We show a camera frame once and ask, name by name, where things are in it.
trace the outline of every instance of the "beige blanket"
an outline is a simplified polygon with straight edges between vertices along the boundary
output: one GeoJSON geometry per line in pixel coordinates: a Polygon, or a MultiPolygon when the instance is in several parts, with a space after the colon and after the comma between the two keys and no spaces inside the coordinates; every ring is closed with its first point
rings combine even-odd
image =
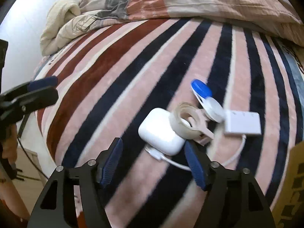
{"type": "Polygon", "coordinates": [[[71,19],[68,22],[61,19],[65,22],[60,24],[61,29],[51,22],[66,16],[62,9],[57,12],[55,8],[51,9],[47,28],[41,36],[43,55],[55,53],[75,37],[104,26],[161,17],[201,16],[217,21],[228,19],[229,23],[243,21],[247,22],[244,27],[257,30],[252,28],[254,23],[261,29],[258,31],[304,46],[301,40],[303,23],[288,0],[81,0],[81,15],[68,17],[71,19]]]}

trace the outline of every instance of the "wooden cabinet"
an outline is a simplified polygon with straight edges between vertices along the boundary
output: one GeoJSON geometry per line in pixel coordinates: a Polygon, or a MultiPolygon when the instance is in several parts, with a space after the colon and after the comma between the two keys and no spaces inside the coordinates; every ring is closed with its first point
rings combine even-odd
{"type": "MultiPolygon", "coordinates": [[[[40,164],[37,158],[37,154],[30,150],[26,150],[28,156],[40,169],[40,164]]],[[[22,200],[29,213],[32,212],[34,205],[44,187],[46,179],[42,176],[37,169],[31,164],[23,150],[18,147],[17,149],[18,158],[16,161],[17,169],[21,171],[18,172],[18,179],[13,180],[17,191],[19,192],[22,200]]]]}

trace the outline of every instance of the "pink stripe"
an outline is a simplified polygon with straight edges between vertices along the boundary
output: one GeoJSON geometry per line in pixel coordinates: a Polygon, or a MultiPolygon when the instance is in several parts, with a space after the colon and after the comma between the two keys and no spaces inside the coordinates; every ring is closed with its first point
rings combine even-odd
{"type": "Polygon", "coordinates": [[[75,45],[82,37],[84,37],[84,35],[82,35],[82,36],[80,36],[80,37],[78,37],[78,38],[76,38],[76,39],[74,39],[71,43],[69,43],[58,55],[54,55],[53,57],[54,57],[54,59],[52,59],[51,60],[51,64],[50,65],[48,65],[47,67],[49,68],[48,69],[48,71],[59,61],[59,59],[61,58],[61,57],[63,57],[63,55],[65,54],[65,53],[67,53],[68,51],[69,51],[69,49],[70,48],[72,48],[73,47],[73,45],[75,45]]]}
{"type": "Polygon", "coordinates": [[[133,117],[139,111],[142,104],[145,102],[150,91],[154,88],[159,77],[166,70],[167,66],[171,63],[176,53],[180,50],[186,40],[192,35],[199,22],[190,21],[184,29],[172,40],[157,56],[149,69],[146,70],[137,81],[134,87],[129,91],[128,95],[124,98],[121,104],[113,112],[107,125],[100,132],[98,139],[95,141],[92,148],[89,148],[85,157],[80,157],[77,165],[82,165],[87,161],[87,158],[96,157],[100,151],[109,147],[115,137],[120,137],[133,117]]]}
{"type": "Polygon", "coordinates": [[[255,178],[263,193],[266,193],[276,163],[280,135],[279,97],[272,67],[265,46],[258,33],[253,33],[259,52],[265,81],[265,131],[259,166],[255,178]]]}
{"type": "MultiPolygon", "coordinates": [[[[230,104],[227,109],[237,111],[248,111],[250,105],[250,62],[247,51],[247,43],[242,28],[235,28],[235,77],[231,93],[230,104]]],[[[217,149],[212,160],[224,163],[232,157],[241,145],[240,136],[222,135],[218,141],[217,149]]],[[[235,169],[237,160],[226,166],[229,169],[235,169]]]]}
{"type": "Polygon", "coordinates": [[[88,43],[90,43],[93,39],[95,39],[97,36],[99,36],[107,29],[108,27],[101,28],[97,30],[92,36],[87,38],[69,57],[66,58],[66,60],[55,71],[54,75],[58,76],[60,72],[64,69],[64,67],[69,63],[70,60],[72,60],[84,47],[86,47],[88,43]]]}
{"type": "MultiPolygon", "coordinates": [[[[198,23],[193,21],[193,22],[191,22],[191,24],[192,24],[191,33],[193,33],[193,31],[197,27],[198,23]]],[[[187,31],[184,30],[178,36],[178,38],[174,39],[174,41],[172,43],[176,44],[179,41],[181,41],[181,43],[183,43],[184,40],[186,40],[189,37],[188,35],[187,36],[184,35],[184,33],[187,33],[187,31]]],[[[197,55],[195,56],[194,60],[192,61],[192,64],[191,64],[188,72],[186,73],[186,76],[184,77],[183,81],[181,82],[181,84],[178,88],[178,91],[177,91],[176,95],[174,96],[171,104],[179,103],[179,100],[188,101],[188,102],[193,100],[192,97],[190,95],[188,95],[188,92],[191,92],[191,90],[189,89],[189,86],[190,86],[189,80],[192,80],[194,77],[205,79],[209,75],[209,71],[210,71],[212,63],[213,63],[213,59],[215,56],[220,33],[221,33],[221,26],[212,25],[210,27],[209,32],[207,33],[202,45],[200,46],[200,48],[197,52],[197,55]]],[[[169,48],[166,49],[166,55],[164,55],[163,57],[168,57],[168,54],[171,52],[172,51],[169,48]]],[[[164,64],[167,61],[168,60],[159,59],[155,62],[155,64],[158,62],[164,64]]],[[[129,171],[129,173],[127,174],[125,179],[121,182],[116,193],[112,197],[110,203],[106,206],[107,215],[111,217],[111,220],[112,221],[119,220],[119,223],[116,224],[117,227],[125,227],[128,224],[128,222],[136,215],[136,213],[140,209],[140,207],[145,203],[146,199],[151,194],[151,192],[153,191],[153,189],[155,188],[155,186],[157,185],[157,183],[159,182],[161,177],[165,174],[167,167],[168,167],[167,164],[165,164],[164,162],[155,162],[155,164],[152,167],[151,166],[144,167],[146,162],[150,162],[150,161],[151,161],[151,156],[148,155],[143,150],[142,153],[140,154],[140,156],[136,159],[135,163],[133,164],[131,170],[129,171]],[[150,171],[154,167],[157,167],[158,174],[151,175],[150,171]],[[138,176],[149,176],[149,183],[146,184],[145,186],[142,186],[141,185],[142,179],[138,176]],[[130,193],[130,192],[136,193],[136,197],[129,199],[128,193],[130,193]],[[123,217],[121,217],[120,213],[117,212],[117,210],[120,210],[120,207],[122,207],[122,206],[124,207],[123,217]]],[[[194,206],[198,207],[201,204],[202,204],[202,202],[197,203],[194,206]]]]}
{"type": "MultiPolygon", "coordinates": [[[[174,98],[172,99],[168,110],[172,110],[174,107],[176,107],[176,105],[178,105],[182,101],[197,105],[197,100],[190,88],[191,81],[193,79],[199,79],[205,83],[207,82],[207,78],[211,71],[211,67],[213,65],[214,57],[216,54],[218,41],[221,36],[221,30],[221,23],[213,23],[211,25],[201,47],[197,52],[197,55],[195,56],[188,70],[187,75],[184,77],[174,98]]],[[[195,188],[188,187],[183,199],[180,201],[180,203],[176,206],[176,208],[172,211],[171,214],[173,215],[175,212],[178,212],[179,215],[176,215],[174,219],[169,216],[168,224],[164,225],[164,228],[192,228],[195,224],[202,205],[204,203],[205,195],[203,194],[203,191],[200,188],[197,188],[197,186],[195,188]],[[192,196],[192,200],[190,203],[183,200],[187,198],[187,196],[192,196]]]]}
{"type": "Polygon", "coordinates": [[[287,152],[286,164],[285,164],[285,169],[284,169],[284,173],[283,173],[283,176],[282,176],[282,180],[281,180],[281,183],[280,183],[279,188],[277,190],[277,194],[276,194],[276,196],[275,196],[275,198],[272,202],[272,203],[276,203],[276,201],[279,197],[278,193],[280,193],[281,190],[282,190],[283,182],[284,182],[284,179],[285,179],[285,176],[286,176],[286,169],[287,169],[287,166],[288,166],[289,153],[290,153],[290,150],[294,147],[294,144],[295,144],[295,137],[296,137],[296,132],[297,132],[297,114],[295,112],[295,102],[294,102],[294,99],[293,99],[291,87],[290,87],[290,84],[289,84],[287,72],[286,72],[285,66],[283,64],[283,61],[281,59],[280,54],[278,53],[277,48],[273,44],[273,41],[271,40],[271,38],[267,36],[267,39],[268,39],[269,44],[270,44],[270,46],[273,50],[273,53],[275,55],[275,58],[278,62],[280,71],[281,71],[282,76],[283,76],[283,80],[284,80],[284,84],[285,84],[285,91],[286,91],[287,105],[288,105],[288,112],[289,112],[288,152],[287,152]]]}
{"type": "MultiPolygon", "coordinates": [[[[121,28],[119,28],[118,30],[116,30],[114,33],[112,33],[111,35],[109,35],[108,37],[106,37],[104,40],[102,40],[101,42],[99,42],[97,45],[95,45],[82,59],[80,59],[80,62],[75,67],[73,73],[69,77],[67,77],[65,79],[65,81],[62,81],[57,86],[58,94],[59,95],[64,95],[62,93],[62,91],[65,89],[66,84],[68,84],[69,81],[72,80],[78,74],[78,72],[82,71],[86,67],[86,65],[88,64],[88,62],[91,61],[92,57],[94,57],[95,54],[97,54],[104,46],[106,46],[107,44],[109,44],[112,40],[116,39],[119,35],[121,35],[125,31],[129,30],[130,27],[133,27],[133,26],[134,26],[134,24],[132,24],[132,23],[125,24],[121,28]]],[[[54,73],[54,75],[56,75],[56,76],[62,71],[62,68],[60,69],[59,72],[57,72],[57,71],[54,73]]],[[[48,117],[49,117],[49,114],[50,114],[51,111],[52,111],[52,109],[46,109],[44,111],[44,114],[43,114],[43,117],[42,117],[42,122],[41,122],[41,127],[45,126],[45,123],[48,120],[48,117]]]]}
{"type": "Polygon", "coordinates": [[[109,86],[116,80],[116,78],[124,71],[124,69],[145,49],[156,37],[166,31],[176,20],[168,20],[161,26],[156,28],[138,43],[136,43],[98,82],[98,84],[90,91],[86,98],[77,107],[72,115],[64,132],[60,138],[57,146],[55,161],[60,164],[63,160],[64,154],[73,140],[75,134],[80,129],[82,123],[85,121],[87,115],[92,110],[94,105],[105,93],[109,86]]]}
{"type": "Polygon", "coordinates": [[[161,228],[193,228],[204,204],[207,192],[204,192],[192,180],[184,196],[170,213],[161,228]]]}

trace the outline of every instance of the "metal screw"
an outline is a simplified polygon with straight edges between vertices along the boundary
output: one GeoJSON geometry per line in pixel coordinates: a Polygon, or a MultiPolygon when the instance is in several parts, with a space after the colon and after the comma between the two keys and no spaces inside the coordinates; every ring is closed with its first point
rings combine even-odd
{"type": "Polygon", "coordinates": [[[243,169],[243,172],[244,172],[245,174],[249,174],[249,173],[250,173],[250,170],[249,170],[248,168],[244,168],[244,169],[243,169]]]}
{"type": "Polygon", "coordinates": [[[96,160],[94,160],[94,159],[89,160],[89,162],[88,162],[89,166],[92,166],[94,164],[96,164],[96,160]]]}
{"type": "Polygon", "coordinates": [[[56,171],[61,172],[62,170],[63,170],[63,166],[62,165],[56,167],[56,171]]]}
{"type": "Polygon", "coordinates": [[[218,168],[218,167],[219,167],[219,162],[212,161],[212,162],[210,163],[210,166],[213,167],[213,168],[218,168]]]}

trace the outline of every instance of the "masking tape roll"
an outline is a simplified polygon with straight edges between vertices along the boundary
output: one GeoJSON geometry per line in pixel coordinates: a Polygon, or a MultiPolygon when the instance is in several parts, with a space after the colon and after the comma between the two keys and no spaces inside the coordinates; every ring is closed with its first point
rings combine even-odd
{"type": "Polygon", "coordinates": [[[182,102],[171,112],[169,122],[173,131],[181,138],[196,139],[204,134],[200,127],[206,123],[206,119],[201,110],[190,103],[182,102]],[[182,119],[190,122],[191,127],[187,126],[182,119]]]}

